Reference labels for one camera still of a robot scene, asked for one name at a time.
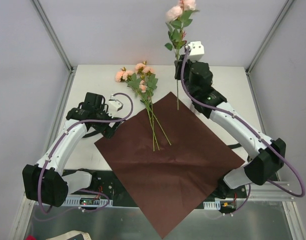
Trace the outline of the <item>pink artificial flower bouquet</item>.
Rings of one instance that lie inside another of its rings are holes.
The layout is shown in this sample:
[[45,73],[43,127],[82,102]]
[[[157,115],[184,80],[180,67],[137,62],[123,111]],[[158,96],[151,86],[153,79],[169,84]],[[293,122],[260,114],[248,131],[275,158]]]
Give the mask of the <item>pink artificial flower bouquet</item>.
[[144,104],[149,124],[152,130],[152,145],[153,150],[160,150],[160,144],[156,134],[156,130],[160,129],[166,138],[168,144],[171,144],[166,132],[164,131],[160,121],[154,113],[153,96],[154,91],[158,88],[158,78],[155,71],[146,61],[140,62],[135,65],[133,70],[120,68],[115,74],[116,82],[124,82],[127,87],[131,88],[135,96],[139,97],[141,103]]

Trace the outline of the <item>light pink rose stem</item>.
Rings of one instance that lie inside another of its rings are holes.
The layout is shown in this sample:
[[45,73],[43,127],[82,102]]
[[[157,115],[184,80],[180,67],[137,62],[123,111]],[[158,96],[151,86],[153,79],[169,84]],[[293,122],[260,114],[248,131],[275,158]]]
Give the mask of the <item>light pink rose stem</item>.
[[180,59],[181,50],[187,44],[185,28],[192,23],[191,15],[196,12],[199,10],[195,0],[178,0],[177,4],[166,12],[165,24],[169,42],[164,46],[174,52],[176,61]]

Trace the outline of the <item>red and maroon wrapping paper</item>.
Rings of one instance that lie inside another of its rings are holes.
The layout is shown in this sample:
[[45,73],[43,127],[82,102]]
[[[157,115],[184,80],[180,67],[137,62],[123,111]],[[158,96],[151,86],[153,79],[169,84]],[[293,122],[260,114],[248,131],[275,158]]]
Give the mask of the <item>red and maroon wrapping paper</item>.
[[154,127],[142,110],[95,146],[164,238],[244,161],[183,103],[176,107],[173,93],[153,111]]

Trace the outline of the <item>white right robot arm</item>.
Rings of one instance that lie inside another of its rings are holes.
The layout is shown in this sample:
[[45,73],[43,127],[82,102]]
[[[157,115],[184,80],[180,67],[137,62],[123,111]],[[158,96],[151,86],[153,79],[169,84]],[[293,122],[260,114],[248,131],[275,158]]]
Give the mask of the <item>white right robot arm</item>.
[[224,199],[247,184],[262,186],[280,170],[285,162],[286,143],[261,133],[248,124],[228,100],[213,86],[213,73],[208,63],[185,60],[182,55],[174,62],[175,79],[191,99],[194,108],[207,119],[226,130],[247,152],[250,161],[226,173],[213,191]]

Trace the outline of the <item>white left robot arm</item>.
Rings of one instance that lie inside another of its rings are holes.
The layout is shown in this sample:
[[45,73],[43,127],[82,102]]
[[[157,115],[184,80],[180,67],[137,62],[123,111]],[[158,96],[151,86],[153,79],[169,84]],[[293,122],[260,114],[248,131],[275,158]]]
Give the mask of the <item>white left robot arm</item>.
[[84,136],[102,134],[110,138],[122,122],[115,114],[123,103],[114,95],[104,96],[88,92],[83,102],[66,115],[63,128],[49,150],[36,164],[27,164],[23,171],[23,184],[27,199],[52,207],[60,207],[67,196],[82,189],[92,195],[99,183],[85,170],[63,175],[67,161]]

